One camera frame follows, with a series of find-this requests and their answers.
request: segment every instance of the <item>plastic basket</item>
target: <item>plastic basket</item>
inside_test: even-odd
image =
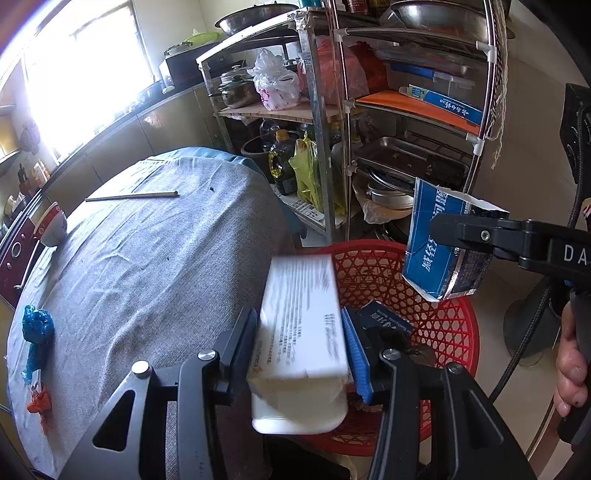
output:
[[[383,240],[357,240],[317,251],[332,254],[341,306],[361,308],[377,300],[414,325],[412,343],[426,343],[437,353],[437,366],[458,362],[474,376],[479,335],[476,315],[466,297],[429,303],[402,278],[405,246]],[[421,401],[421,441],[431,435],[431,410]],[[371,456],[379,431],[380,412],[349,407],[334,431],[306,436],[316,447],[334,453]]]

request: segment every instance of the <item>wooden stick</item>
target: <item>wooden stick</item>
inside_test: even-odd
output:
[[[121,193],[119,195],[110,195],[108,197],[89,197],[85,202],[98,202],[100,200],[120,200],[120,199],[146,199],[157,197],[178,197],[178,192],[145,192],[145,193]]]

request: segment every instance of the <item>human hand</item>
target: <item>human hand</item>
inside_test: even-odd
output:
[[[587,362],[579,352],[574,336],[575,321],[570,302],[562,311],[562,331],[556,358],[558,378],[554,392],[554,406],[561,417],[566,417],[571,406],[581,407],[587,401]]]

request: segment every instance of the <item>screw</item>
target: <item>screw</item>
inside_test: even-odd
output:
[[[457,362],[450,362],[446,367],[453,374],[461,374],[464,371],[464,367]]]
[[[383,351],[382,356],[386,360],[394,361],[400,358],[400,352],[394,348],[388,348]]]
[[[213,360],[216,357],[217,353],[215,350],[201,350],[197,356],[199,357],[200,360],[203,360],[204,362],[208,361],[208,360]]]
[[[146,360],[139,360],[131,366],[131,371],[138,378],[145,378],[150,374],[150,364]]]

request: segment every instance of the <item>gray tablecloth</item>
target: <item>gray tablecloth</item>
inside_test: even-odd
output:
[[[260,307],[271,257],[293,251],[281,209],[265,179],[222,160],[146,160],[94,195],[178,190],[178,198],[83,203],[68,236],[46,249],[24,289],[8,337],[9,392],[33,465],[57,477],[78,440],[134,361],[166,367],[213,345],[242,306]],[[28,345],[26,304],[47,309],[56,335],[42,380],[53,400],[45,437],[25,406],[21,371]],[[174,412],[167,476],[176,474]],[[249,395],[218,407],[230,478],[268,475]]]

